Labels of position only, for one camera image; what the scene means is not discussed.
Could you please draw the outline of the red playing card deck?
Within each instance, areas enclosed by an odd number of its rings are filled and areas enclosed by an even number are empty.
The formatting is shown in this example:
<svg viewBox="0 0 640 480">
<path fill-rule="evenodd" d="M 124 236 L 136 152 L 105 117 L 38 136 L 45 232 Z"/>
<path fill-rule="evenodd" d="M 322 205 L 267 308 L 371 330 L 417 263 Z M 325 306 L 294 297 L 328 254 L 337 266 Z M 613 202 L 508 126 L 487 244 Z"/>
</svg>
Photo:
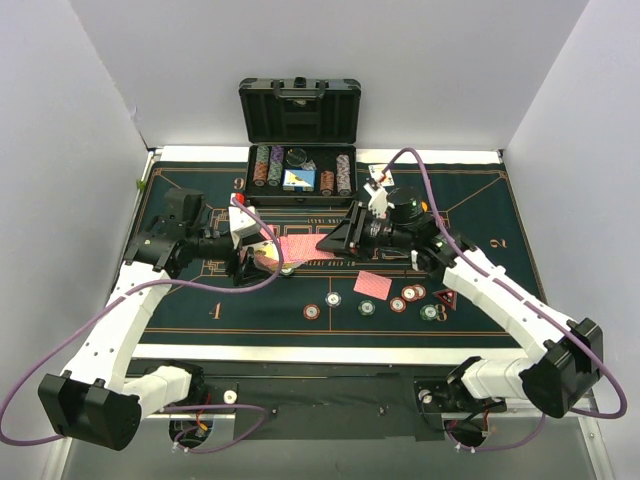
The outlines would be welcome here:
<svg viewBox="0 0 640 480">
<path fill-rule="evenodd" d="M 334 260 L 337 256 L 316 248 L 324 238 L 323 234 L 292 234 L 280 238 L 283 253 L 283 268 L 295 269 L 309 261 Z M 272 240 L 250 245 L 255 256 L 255 263 L 263 270 L 275 271 L 279 262 L 276 246 Z"/>
</svg>

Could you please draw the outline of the red card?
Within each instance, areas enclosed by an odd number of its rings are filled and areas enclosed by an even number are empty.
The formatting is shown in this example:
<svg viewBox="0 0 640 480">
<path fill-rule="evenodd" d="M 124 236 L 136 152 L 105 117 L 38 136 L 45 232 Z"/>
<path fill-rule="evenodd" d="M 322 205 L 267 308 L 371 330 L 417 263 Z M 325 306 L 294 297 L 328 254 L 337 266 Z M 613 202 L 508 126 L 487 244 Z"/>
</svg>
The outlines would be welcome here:
<svg viewBox="0 0 640 480">
<path fill-rule="evenodd" d="M 386 300 L 391 290 L 392 280 L 368 271 L 360 271 L 353 291 L 378 300 Z"/>
</svg>

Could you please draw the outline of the blue poker chip stack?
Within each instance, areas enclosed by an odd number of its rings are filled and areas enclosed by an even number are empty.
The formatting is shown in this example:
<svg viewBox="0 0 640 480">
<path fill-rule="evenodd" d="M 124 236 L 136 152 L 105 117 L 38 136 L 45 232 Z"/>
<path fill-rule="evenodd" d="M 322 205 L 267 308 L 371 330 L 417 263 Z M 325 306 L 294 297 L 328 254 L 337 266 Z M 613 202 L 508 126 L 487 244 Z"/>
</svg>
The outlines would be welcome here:
<svg viewBox="0 0 640 480">
<path fill-rule="evenodd" d="M 341 295 L 337 292 L 329 292 L 325 297 L 325 301 L 329 307 L 337 307 L 341 304 Z"/>
</svg>

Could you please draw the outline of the green poker chip stack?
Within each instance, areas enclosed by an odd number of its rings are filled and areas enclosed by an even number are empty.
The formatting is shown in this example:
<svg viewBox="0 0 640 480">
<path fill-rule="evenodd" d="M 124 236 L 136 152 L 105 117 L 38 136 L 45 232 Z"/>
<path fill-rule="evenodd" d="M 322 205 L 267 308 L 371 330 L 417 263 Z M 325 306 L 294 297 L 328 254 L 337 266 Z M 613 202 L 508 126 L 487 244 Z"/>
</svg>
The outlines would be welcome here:
<svg viewBox="0 0 640 480">
<path fill-rule="evenodd" d="M 375 313 L 376 306 L 370 300 L 363 300 L 358 305 L 358 312 L 362 316 L 371 316 Z"/>
</svg>

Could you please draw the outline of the red poker chip stack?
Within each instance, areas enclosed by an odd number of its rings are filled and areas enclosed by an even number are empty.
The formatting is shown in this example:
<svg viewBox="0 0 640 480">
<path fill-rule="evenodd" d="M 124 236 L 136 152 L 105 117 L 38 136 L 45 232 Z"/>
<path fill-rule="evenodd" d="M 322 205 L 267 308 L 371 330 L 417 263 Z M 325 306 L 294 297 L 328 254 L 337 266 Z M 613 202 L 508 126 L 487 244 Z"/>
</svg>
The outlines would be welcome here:
<svg viewBox="0 0 640 480">
<path fill-rule="evenodd" d="M 316 304 L 308 304 L 303 308 L 303 316 L 308 321 L 315 321 L 320 317 L 321 309 Z"/>
</svg>

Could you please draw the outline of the red triangular dealer button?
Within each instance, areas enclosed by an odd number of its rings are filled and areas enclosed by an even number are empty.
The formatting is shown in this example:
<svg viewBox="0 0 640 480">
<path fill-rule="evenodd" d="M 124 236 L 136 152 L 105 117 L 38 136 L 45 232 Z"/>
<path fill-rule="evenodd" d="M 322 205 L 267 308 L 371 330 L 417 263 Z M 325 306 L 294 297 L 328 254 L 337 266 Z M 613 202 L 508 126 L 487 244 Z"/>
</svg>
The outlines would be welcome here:
<svg viewBox="0 0 640 480">
<path fill-rule="evenodd" d="M 456 310 L 457 309 L 457 298 L 458 294 L 451 289 L 443 289 L 433 293 L 433 296 L 436 297 L 445 307 Z"/>
</svg>

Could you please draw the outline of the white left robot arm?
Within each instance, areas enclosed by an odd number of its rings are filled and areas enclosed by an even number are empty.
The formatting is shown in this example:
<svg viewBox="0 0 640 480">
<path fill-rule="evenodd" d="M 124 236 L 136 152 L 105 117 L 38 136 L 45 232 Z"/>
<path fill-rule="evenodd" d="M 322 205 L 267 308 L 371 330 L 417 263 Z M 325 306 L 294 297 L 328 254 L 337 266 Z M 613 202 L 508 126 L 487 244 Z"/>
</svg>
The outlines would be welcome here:
<svg viewBox="0 0 640 480">
<path fill-rule="evenodd" d="M 135 380 L 126 374 L 154 311 L 194 260 L 225 263 L 240 279 L 248 257 L 242 242 L 266 230 L 256 209 L 234 194 L 229 229 L 219 232 L 203 221 L 202 192 L 173 188 L 165 211 L 129 243 L 116 286 L 103 313 L 90 323 L 83 346 L 59 375 L 46 375 L 38 397 L 54 431 L 111 450 L 124 449 L 141 421 L 166 407 L 192 412 L 206 397 L 203 370 L 169 360 Z"/>
</svg>

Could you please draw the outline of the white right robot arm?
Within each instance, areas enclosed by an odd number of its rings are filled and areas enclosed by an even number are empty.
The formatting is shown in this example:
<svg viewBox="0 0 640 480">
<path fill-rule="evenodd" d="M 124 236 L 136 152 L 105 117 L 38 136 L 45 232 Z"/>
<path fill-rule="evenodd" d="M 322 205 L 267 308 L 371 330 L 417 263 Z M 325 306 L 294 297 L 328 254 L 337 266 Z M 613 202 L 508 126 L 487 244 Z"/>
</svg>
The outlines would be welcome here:
<svg viewBox="0 0 640 480">
<path fill-rule="evenodd" d="M 523 349 L 510 361 L 473 356 L 453 370 L 449 402 L 468 409 L 479 400 L 520 398 L 562 418 L 602 377 L 603 332 L 591 319 L 577 322 L 539 301 L 474 243 L 448 229 L 411 187 L 355 201 L 317 244 L 320 251 L 369 260 L 392 251 L 490 317 Z"/>
</svg>

